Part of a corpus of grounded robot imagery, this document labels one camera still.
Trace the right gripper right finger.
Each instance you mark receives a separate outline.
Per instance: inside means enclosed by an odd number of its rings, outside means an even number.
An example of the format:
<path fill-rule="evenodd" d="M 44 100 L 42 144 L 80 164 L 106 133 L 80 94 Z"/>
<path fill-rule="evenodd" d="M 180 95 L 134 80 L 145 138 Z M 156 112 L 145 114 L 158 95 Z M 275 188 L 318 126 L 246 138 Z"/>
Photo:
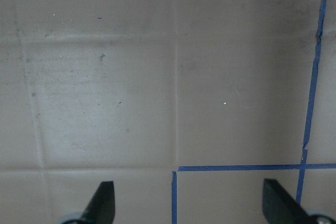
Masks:
<path fill-rule="evenodd" d="M 262 212 L 267 223 L 312 223 L 311 217 L 275 179 L 264 179 Z"/>

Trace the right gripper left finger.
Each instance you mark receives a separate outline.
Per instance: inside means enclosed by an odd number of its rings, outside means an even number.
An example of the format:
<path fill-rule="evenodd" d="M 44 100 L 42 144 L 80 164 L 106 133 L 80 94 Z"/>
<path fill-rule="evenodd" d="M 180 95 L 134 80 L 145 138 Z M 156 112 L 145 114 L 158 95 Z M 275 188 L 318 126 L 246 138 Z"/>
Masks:
<path fill-rule="evenodd" d="M 114 183 L 101 182 L 78 223 L 111 224 L 114 222 L 115 214 Z"/>

